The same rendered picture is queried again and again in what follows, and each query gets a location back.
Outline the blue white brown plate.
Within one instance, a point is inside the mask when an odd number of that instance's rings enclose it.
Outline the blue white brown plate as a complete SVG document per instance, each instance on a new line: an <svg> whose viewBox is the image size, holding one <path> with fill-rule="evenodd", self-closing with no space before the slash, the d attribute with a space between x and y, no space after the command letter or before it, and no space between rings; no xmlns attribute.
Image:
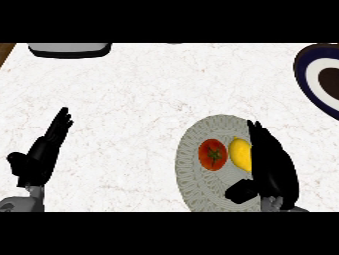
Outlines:
<svg viewBox="0 0 339 255"><path fill-rule="evenodd" d="M339 120L339 44L307 46L296 55L293 72L308 99Z"/></svg>

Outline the round grey patterned placemat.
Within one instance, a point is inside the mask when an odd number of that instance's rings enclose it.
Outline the round grey patterned placemat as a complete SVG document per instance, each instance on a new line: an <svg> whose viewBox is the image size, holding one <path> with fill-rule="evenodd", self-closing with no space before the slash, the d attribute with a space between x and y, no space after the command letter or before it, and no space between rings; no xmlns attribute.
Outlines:
<svg viewBox="0 0 339 255"><path fill-rule="evenodd" d="M234 115L214 115L196 122L181 139L175 173L184 202L193 212L259 212L261 197L242 204L225 198L227 190L252 174L227 160L221 170L209 171L199 160L199 147L217 139L225 147L236 138L251 141L246 119Z"/></svg>

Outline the yellow lemon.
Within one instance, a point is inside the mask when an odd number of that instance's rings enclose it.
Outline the yellow lemon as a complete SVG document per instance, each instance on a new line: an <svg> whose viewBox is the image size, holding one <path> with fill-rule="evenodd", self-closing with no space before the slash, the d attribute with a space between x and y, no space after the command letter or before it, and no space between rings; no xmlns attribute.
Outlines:
<svg viewBox="0 0 339 255"><path fill-rule="evenodd" d="M242 139L236 138L230 144L230 158L237 168L246 172L252 172L252 145Z"/></svg>

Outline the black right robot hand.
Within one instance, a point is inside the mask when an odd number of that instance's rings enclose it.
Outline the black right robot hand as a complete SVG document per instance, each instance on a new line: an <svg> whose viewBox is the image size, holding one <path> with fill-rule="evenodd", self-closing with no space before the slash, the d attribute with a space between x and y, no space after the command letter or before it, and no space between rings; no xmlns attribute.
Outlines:
<svg viewBox="0 0 339 255"><path fill-rule="evenodd" d="M236 204L248 202L257 196L282 196L298 201L299 180L291 155L261 122L248 121L248 126L254 179L240 180L227 190L225 198Z"/></svg>

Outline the red tomato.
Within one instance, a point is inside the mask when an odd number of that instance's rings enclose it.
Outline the red tomato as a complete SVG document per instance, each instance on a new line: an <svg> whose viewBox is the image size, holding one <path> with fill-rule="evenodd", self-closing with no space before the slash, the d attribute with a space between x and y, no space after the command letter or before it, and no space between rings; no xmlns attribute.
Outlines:
<svg viewBox="0 0 339 255"><path fill-rule="evenodd" d="M199 161L209 171L220 171L228 160L225 145L217 139L209 139L199 147Z"/></svg>

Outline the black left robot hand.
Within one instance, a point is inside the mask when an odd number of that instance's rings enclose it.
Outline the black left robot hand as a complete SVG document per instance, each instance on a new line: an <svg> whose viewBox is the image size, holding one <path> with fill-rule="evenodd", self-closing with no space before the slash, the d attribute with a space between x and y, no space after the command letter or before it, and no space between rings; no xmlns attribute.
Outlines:
<svg viewBox="0 0 339 255"><path fill-rule="evenodd" d="M69 108L61 107L48 131L35 141L29 153L13 152L8 155L13 174L18 177L18 187L44 186L48 183L72 125Z"/></svg>

